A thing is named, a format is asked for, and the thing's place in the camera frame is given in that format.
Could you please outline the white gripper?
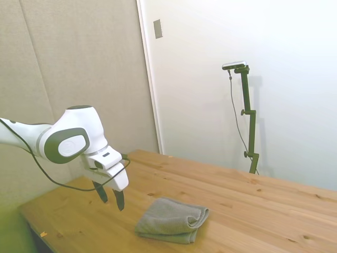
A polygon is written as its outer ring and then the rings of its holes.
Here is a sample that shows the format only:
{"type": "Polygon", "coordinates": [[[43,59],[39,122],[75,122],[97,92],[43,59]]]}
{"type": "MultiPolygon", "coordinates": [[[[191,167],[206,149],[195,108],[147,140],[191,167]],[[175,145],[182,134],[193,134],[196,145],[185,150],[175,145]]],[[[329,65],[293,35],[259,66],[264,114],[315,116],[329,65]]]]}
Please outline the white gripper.
{"type": "Polygon", "coordinates": [[[108,181],[105,185],[113,189],[119,211],[124,209],[125,199],[123,190],[128,186],[128,177],[124,164],[119,162],[107,170],[85,168],[84,175],[92,180],[93,186],[103,203],[107,203],[108,196],[102,184],[108,181]]]}

